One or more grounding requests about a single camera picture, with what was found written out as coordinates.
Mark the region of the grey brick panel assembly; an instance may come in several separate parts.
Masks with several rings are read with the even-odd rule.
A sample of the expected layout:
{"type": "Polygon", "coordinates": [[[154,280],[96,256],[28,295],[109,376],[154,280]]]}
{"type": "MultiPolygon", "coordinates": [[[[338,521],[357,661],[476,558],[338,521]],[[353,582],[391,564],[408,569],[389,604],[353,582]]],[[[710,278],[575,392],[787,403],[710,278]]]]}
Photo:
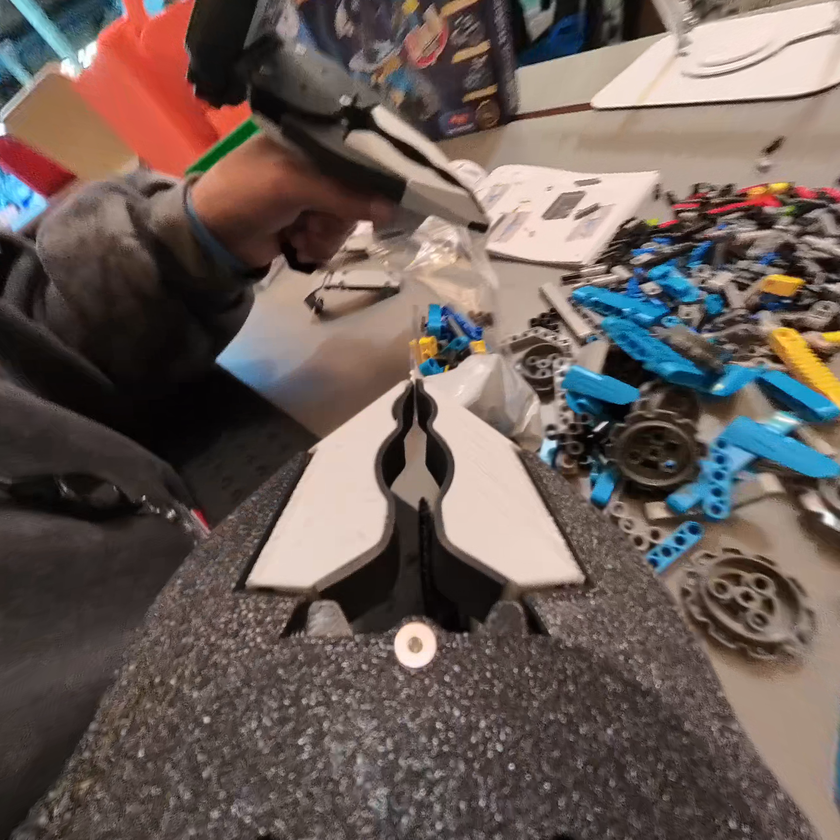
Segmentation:
{"type": "Polygon", "coordinates": [[[393,298],[402,290],[397,274],[381,267],[350,266],[322,269],[303,305],[322,321],[335,320],[393,298]]]}

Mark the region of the grey desk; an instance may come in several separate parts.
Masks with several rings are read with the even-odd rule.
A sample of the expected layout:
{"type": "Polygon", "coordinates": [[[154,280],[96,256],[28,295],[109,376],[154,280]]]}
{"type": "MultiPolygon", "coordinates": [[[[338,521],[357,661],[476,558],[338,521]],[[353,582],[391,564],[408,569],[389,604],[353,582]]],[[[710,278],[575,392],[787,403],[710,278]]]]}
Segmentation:
{"type": "MultiPolygon", "coordinates": [[[[777,137],[772,174],[813,186],[838,177],[838,89],[812,98],[700,108],[593,112],[590,99],[655,38],[557,59],[518,72],[521,114],[492,131],[450,140],[447,155],[486,169],[556,166],[578,172],[658,170],[664,189],[752,183],[758,153],[777,137]]],[[[401,380],[407,321],[424,301],[409,287],[375,304],[338,295],[337,316],[313,318],[313,281],[274,275],[224,368],[318,436],[401,380]]],[[[801,520],[793,497],[764,497],[708,527],[708,551],[738,546],[774,560],[804,586],[817,632],[799,667],[757,661],[712,644],[709,657],[765,762],[821,838],[838,838],[833,801],[838,727],[838,551],[801,520]]]]}

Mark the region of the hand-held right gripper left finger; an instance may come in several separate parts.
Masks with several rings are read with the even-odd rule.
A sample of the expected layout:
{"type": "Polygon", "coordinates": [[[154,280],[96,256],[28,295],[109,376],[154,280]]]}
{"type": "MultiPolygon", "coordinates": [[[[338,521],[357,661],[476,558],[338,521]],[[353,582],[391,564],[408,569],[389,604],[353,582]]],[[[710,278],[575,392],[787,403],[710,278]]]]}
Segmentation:
{"type": "Polygon", "coordinates": [[[245,589],[338,603],[351,621],[392,593],[392,485],[406,465],[415,385],[405,381],[315,444],[245,574],[245,589]]]}

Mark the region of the dark brick wheel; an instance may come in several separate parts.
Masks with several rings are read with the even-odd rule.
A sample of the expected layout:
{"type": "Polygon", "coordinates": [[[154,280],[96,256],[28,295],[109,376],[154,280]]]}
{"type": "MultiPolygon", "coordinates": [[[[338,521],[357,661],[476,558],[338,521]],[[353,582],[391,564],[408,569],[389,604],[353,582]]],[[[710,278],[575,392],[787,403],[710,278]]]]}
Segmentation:
{"type": "Polygon", "coordinates": [[[670,491],[694,480],[707,456],[699,420],[699,404],[685,395],[643,397],[611,427],[605,456],[635,487],[670,491]]]}

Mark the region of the pile of small brick parts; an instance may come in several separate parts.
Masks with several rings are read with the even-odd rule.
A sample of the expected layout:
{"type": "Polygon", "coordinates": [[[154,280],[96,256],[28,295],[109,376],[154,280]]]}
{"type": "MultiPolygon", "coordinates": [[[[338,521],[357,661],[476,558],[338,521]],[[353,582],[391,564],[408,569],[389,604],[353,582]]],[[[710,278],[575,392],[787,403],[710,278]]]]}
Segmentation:
{"type": "Polygon", "coordinates": [[[838,185],[694,184],[672,217],[632,218],[592,267],[542,287],[528,327],[575,345],[542,402],[541,457],[657,570],[770,496],[838,543],[838,185]],[[700,406],[700,472],[670,491],[625,481],[606,437],[643,397],[700,406]]]}

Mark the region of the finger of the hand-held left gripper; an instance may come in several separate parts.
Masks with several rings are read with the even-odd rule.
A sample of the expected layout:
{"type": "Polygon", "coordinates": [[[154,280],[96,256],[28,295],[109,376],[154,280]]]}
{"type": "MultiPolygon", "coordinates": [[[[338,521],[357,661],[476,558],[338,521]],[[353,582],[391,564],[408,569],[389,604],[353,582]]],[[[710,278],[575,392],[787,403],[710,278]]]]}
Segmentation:
{"type": "Polygon", "coordinates": [[[447,161],[452,175],[475,194],[463,178],[455,173],[451,161],[435,143],[385,106],[375,105],[370,108],[370,130],[384,136],[393,142],[399,151],[409,154],[417,161],[422,160],[421,155],[431,163],[441,167],[447,161]]]}
{"type": "Polygon", "coordinates": [[[490,223],[484,209],[472,190],[452,175],[447,161],[443,167],[422,155],[422,160],[417,161],[371,130],[350,131],[344,144],[404,183],[400,205],[405,210],[425,217],[440,217],[477,232],[488,230],[490,223]]]}

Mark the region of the cluster of blue yellow bricks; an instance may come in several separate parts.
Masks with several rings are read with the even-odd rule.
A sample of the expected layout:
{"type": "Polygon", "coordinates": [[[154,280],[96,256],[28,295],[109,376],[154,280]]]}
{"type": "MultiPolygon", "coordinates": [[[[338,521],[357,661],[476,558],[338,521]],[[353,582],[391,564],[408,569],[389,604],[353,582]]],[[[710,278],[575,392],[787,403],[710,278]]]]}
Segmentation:
{"type": "Polygon", "coordinates": [[[494,326],[490,311],[462,311],[432,303],[425,312],[415,315],[408,354],[418,376],[448,373],[475,356],[489,353],[488,338],[494,326]]]}

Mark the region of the dark blue toy box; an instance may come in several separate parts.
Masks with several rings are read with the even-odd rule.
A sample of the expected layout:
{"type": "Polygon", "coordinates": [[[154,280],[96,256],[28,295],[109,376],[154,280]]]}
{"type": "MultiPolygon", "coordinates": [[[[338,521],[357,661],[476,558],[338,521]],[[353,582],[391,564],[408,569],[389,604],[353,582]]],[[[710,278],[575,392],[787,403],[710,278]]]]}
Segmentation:
{"type": "Polygon", "coordinates": [[[278,33],[341,64],[433,140],[490,130],[518,108],[511,3],[294,1],[278,33]]]}

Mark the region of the person's left hand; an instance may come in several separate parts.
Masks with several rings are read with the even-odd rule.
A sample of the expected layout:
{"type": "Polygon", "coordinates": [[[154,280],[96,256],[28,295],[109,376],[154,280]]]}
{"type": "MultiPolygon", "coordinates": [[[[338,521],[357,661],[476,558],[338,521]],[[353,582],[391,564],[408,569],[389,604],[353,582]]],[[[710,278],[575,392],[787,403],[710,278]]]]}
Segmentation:
{"type": "Polygon", "coordinates": [[[359,222],[389,225],[396,207],[318,172],[264,134],[237,147],[186,188],[202,245],[235,270],[291,255],[304,269],[329,262],[359,222]]]}

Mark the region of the black perforated panel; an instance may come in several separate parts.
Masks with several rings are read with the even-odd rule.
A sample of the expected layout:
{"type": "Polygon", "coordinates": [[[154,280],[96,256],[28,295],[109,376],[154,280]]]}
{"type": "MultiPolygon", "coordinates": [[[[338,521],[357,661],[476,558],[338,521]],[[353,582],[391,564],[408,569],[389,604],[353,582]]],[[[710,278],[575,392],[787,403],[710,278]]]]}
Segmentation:
{"type": "Polygon", "coordinates": [[[319,437],[221,368],[182,388],[161,444],[212,527],[319,437]]]}

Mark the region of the orange plastic bin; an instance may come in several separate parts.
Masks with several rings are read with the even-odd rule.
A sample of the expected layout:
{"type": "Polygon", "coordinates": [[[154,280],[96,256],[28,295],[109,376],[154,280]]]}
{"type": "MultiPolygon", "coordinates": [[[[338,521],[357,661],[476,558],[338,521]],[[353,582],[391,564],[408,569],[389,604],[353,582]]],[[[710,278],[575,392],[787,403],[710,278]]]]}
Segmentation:
{"type": "Polygon", "coordinates": [[[143,2],[123,6],[123,15],[99,34],[77,89],[142,162],[181,176],[245,123],[250,108],[214,109],[196,98],[185,48],[194,2],[174,2],[155,16],[143,2]]]}

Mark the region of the open instruction booklet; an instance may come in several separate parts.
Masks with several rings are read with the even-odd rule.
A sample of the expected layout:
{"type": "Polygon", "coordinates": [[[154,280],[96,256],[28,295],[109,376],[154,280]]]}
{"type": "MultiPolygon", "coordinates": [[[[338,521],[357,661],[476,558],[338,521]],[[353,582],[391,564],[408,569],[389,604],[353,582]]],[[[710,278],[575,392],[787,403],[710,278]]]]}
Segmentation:
{"type": "Polygon", "coordinates": [[[487,253],[541,266],[595,258],[652,197],[658,171],[589,173],[530,164],[499,166],[476,184],[490,220],[487,253]]]}

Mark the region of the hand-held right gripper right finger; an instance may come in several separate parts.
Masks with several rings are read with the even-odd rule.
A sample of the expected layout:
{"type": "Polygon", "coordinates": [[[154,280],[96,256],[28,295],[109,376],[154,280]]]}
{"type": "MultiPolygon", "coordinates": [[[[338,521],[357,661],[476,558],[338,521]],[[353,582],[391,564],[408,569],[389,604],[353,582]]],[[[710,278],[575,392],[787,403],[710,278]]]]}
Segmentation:
{"type": "Polygon", "coordinates": [[[426,468],[438,494],[427,562],[434,592],[483,621],[504,599],[582,585],[585,573],[515,443],[415,382],[426,468]]]}

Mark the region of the clear bag with white label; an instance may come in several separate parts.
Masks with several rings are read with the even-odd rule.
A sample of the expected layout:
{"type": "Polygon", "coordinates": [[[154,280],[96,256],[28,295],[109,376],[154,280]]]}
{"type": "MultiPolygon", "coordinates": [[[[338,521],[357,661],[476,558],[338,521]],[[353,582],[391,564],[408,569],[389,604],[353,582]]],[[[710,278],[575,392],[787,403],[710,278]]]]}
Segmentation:
{"type": "Polygon", "coordinates": [[[543,439],[539,399],[501,348],[500,282],[482,237],[430,217],[412,233],[375,229],[371,244],[373,256],[384,268],[395,270],[402,288],[418,294],[408,309],[408,341],[415,314],[432,303],[492,313],[487,355],[475,356],[448,373],[420,377],[408,354],[409,371],[426,381],[433,396],[454,400],[516,445],[537,452],[543,439]]]}

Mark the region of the person's left forearm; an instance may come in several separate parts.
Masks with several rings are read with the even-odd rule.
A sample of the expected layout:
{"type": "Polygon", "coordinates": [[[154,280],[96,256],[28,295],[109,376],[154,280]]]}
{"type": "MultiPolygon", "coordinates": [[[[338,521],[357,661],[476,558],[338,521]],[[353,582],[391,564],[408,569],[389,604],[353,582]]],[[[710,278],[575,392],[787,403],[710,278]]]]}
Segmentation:
{"type": "Polygon", "coordinates": [[[268,274],[198,219],[197,179],[138,170],[94,182],[38,231],[38,318],[121,386],[198,378],[242,328],[268,274]]]}

